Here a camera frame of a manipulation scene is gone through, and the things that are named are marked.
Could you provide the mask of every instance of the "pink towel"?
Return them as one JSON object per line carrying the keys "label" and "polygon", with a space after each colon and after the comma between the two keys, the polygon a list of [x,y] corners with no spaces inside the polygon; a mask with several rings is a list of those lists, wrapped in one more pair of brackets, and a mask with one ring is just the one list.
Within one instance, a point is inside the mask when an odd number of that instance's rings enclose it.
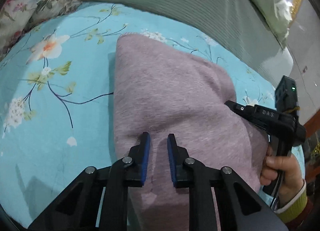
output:
{"label": "pink towel", "polygon": [[126,34],[117,43],[114,94],[117,156],[127,156],[142,132],[151,134],[145,186],[129,190],[142,230],[188,230],[188,190],[173,187],[169,133],[191,157],[216,169],[230,166],[258,191],[268,138],[224,105],[236,94],[220,66]]}

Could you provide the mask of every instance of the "fuzzy cloth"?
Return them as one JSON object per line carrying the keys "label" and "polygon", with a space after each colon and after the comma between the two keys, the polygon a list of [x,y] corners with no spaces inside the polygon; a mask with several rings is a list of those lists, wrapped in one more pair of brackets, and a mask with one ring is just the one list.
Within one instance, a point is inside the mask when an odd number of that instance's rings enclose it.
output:
{"label": "fuzzy cloth", "polygon": [[114,94],[117,156],[127,156],[142,132],[151,134],[145,186],[130,189],[142,230],[188,230],[188,190],[173,187],[169,133],[191,157],[216,169],[230,166],[259,190],[268,138],[224,105],[236,94],[218,65],[142,35],[123,35],[116,48]]}

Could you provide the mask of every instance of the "mattress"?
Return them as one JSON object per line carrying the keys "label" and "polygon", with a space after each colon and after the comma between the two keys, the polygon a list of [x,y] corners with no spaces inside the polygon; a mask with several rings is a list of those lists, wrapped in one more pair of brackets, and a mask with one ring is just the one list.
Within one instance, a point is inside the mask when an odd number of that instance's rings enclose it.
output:
{"label": "mattress", "polygon": [[[123,33],[216,63],[231,77],[237,102],[274,108],[269,81],[189,25],[96,2],[46,21],[0,62],[0,203],[24,227],[84,168],[116,160],[114,65]],[[302,149],[293,152],[303,160]]]}

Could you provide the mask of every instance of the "sleeve cuff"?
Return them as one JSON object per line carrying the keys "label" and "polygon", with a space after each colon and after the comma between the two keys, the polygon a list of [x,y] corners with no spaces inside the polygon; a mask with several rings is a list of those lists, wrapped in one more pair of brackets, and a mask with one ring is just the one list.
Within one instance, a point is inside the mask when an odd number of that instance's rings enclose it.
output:
{"label": "sleeve cuff", "polygon": [[288,223],[297,218],[305,209],[308,202],[306,181],[299,193],[283,208],[275,211],[278,217],[284,223]]}

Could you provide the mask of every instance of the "white flower print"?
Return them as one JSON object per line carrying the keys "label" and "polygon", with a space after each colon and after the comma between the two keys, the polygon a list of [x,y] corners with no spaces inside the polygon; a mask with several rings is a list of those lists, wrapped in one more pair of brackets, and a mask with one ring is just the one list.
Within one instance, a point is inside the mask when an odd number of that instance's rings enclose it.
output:
{"label": "white flower print", "polygon": [[76,140],[73,136],[71,136],[71,137],[68,138],[67,144],[68,144],[70,147],[72,147],[72,146],[77,146],[77,140]]}
{"label": "white flower print", "polygon": [[210,38],[209,36],[207,36],[207,35],[205,35],[204,34],[204,40],[205,40],[205,42],[206,43],[208,43],[210,46],[218,46],[218,43],[214,40],[214,39],[212,39],[212,38]]}
{"label": "white flower print", "polygon": [[10,131],[10,126],[13,126],[14,128],[19,126],[24,118],[24,112],[25,105],[22,97],[12,99],[9,105],[7,117],[4,119],[4,127]]}
{"label": "white flower print", "polygon": [[59,57],[62,51],[61,44],[69,38],[69,35],[56,37],[55,34],[46,37],[44,40],[31,48],[32,54],[27,60],[27,64],[31,61],[40,60],[43,58],[52,59]]}
{"label": "white flower print", "polygon": [[145,29],[141,34],[149,37],[150,39],[158,40],[164,43],[167,42],[167,39],[159,32],[149,32],[147,29]]}
{"label": "white flower print", "polygon": [[185,38],[181,38],[180,40],[185,42],[185,43],[189,43],[189,41],[187,39],[185,39]]}
{"label": "white flower print", "polygon": [[251,100],[248,96],[245,96],[243,100],[247,103],[247,105],[255,106],[259,104],[257,99]]}
{"label": "white flower print", "polygon": [[46,76],[46,75],[49,74],[49,72],[50,72],[51,70],[52,70],[51,68],[45,67],[45,68],[41,71],[41,75]]}
{"label": "white flower print", "polygon": [[271,100],[274,100],[274,94],[270,93],[269,91],[266,92],[266,96]]}

